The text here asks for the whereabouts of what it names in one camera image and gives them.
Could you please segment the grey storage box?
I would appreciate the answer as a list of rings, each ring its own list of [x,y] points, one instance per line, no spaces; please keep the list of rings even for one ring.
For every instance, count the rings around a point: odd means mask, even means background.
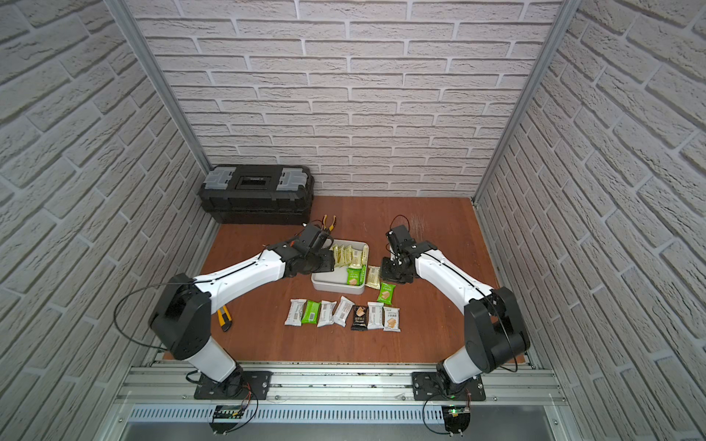
[[[366,243],[349,241],[349,240],[334,240],[334,245],[351,245],[353,248],[361,250]],[[349,286],[347,284],[346,268],[335,268],[333,272],[314,273],[311,276],[313,286],[316,290],[340,293],[343,295],[361,295],[365,290],[363,286]]]

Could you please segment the black cookie packet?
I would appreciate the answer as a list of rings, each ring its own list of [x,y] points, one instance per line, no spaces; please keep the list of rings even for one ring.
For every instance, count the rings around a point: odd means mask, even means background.
[[[369,308],[364,305],[355,305],[352,311],[352,331],[367,331],[368,330]]]

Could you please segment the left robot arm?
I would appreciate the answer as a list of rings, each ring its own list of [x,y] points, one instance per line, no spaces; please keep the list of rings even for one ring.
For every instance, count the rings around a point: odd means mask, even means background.
[[[332,272],[332,246],[331,231],[309,223],[294,237],[223,270],[171,277],[149,317],[149,327],[174,359],[189,362],[217,384],[227,384],[239,377],[239,365],[211,336],[211,316],[268,283]]]

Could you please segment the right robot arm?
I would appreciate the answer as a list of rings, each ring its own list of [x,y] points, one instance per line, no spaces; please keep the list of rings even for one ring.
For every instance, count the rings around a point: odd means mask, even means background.
[[[499,369],[531,348],[518,299],[509,288],[493,288],[450,262],[430,242],[417,242],[404,225],[386,233],[389,257],[381,279],[393,284],[424,279],[463,315],[463,347],[438,365],[441,380],[461,384]]]

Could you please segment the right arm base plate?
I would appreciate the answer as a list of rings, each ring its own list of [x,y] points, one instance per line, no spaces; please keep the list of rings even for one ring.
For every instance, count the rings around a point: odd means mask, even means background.
[[[415,371],[411,374],[414,399],[484,402],[485,386],[479,376],[462,383],[454,383],[443,372]]]

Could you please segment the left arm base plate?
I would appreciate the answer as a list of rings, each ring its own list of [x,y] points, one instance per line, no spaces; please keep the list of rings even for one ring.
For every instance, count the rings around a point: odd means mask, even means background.
[[[246,370],[232,374],[224,382],[216,382],[204,374],[200,375],[194,393],[195,400],[242,401],[248,394],[253,400],[266,400],[270,389],[271,371]]]

